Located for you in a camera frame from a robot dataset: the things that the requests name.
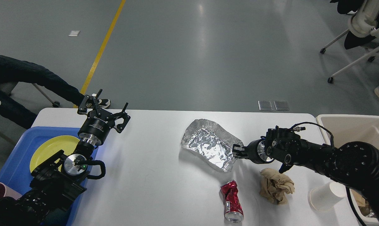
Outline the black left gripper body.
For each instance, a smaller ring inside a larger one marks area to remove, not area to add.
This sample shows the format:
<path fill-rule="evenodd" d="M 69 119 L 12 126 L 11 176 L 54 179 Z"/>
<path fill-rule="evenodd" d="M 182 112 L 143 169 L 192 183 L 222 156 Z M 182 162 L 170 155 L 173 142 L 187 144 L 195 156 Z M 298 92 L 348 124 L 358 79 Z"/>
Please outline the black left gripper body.
<path fill-rule="evenodd" d="M 91 140 L 93 146 L 101 146 L 110 130 L 115 127 L 115 121 L 120 118 L 119 113 L 115 115 L 107 110 L 100 110 L 100 113 L 92 110 L 88 113 L 87 119 L 78 131 L 78 136 L 81 141 L 87 139 Z"/>

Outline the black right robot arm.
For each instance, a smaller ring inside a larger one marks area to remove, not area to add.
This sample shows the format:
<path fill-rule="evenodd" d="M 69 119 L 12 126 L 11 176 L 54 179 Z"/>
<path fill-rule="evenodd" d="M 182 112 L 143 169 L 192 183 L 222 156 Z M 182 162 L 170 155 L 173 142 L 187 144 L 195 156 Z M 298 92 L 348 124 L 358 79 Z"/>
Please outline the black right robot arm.
<path fill-rule="evenodd" d="M 277 160 L 282 163 L 280 173 L 296 165 L 327 176 L 367 199 L 379 221 L 379 149 L 360 141 L 336 148 L 333 136 L 330 144 L 310 143 L 298 135 L 302 130 L 305 130 L 303 123 L 290 128 L 276 126 L 259 140 L 247 146 L 234 144 L 231 150 L 235 158 L 256 164 Z"/>

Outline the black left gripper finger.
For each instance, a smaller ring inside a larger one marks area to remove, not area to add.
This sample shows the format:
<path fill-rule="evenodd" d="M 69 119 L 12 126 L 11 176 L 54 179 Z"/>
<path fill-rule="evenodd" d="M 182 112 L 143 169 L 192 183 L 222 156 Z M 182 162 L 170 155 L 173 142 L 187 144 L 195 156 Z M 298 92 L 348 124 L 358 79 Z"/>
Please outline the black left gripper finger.
<path fill-rule="evenodd" d="M 100 117 L 102 116 L 102 110 L 99 100 L 101 100 L 99 97 L 102 93 L 103 89 L 99 89 L 99 91 L 96 94 L 92 95 L 85 95 L 83 98 L 83 101 L 80 103 L 80 105 L 77 108 L 77 114 L 79 115 L 87 115 L 93 117 Z"/>
<path fill-rule="evenodd" d="M 130 120 L 130 116 L 126 112 L 128 104 L 129 103 L 126 102 L 124 108 L 120 112 L 106 116 L 106 124 L 110 129 L 114 129 L 117 133 L 122 133 Z"/>

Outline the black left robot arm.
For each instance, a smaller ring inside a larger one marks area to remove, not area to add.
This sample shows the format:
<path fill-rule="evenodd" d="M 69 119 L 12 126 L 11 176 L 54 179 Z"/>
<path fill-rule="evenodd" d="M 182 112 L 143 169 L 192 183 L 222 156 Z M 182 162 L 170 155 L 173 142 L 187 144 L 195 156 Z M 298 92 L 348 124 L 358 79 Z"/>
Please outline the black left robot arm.
<path fill-rule="evenodd" d="M 131 117 L 125 111 L 128 103 L 117 113 L 101 108 L 101 93 L 102 89 L 85 95 L 78 107 L 77 114 L 85 115 L 86 120 L 78 131 L 80 140 L 73 153 L 65 155 L 64 150 L 59 150 L 40 163 L 31 173 L 30 190 L 20 198 L 0 198 L 0 226 L 38 226 L 55 209 L 67 211 L 87 190 L 81 185 L 85 179 L 105 176 L 105 163 L 94 160 L 92 154 L 104 144 L 112 129 L 121 133 Z"/>

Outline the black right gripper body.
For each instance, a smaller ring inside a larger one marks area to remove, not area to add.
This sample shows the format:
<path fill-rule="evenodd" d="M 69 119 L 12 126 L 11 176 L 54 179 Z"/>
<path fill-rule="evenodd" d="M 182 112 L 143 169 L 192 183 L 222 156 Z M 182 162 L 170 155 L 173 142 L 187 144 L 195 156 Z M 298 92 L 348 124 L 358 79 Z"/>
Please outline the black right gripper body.
<path fill-rule="evenodd" d="M 263 139 L 254 140 L 247 146 L 244 146 L 247 159 L 256 164 L 268 164 L 274 161 L 273 158 L 265 153 L 265 144 Z"/>

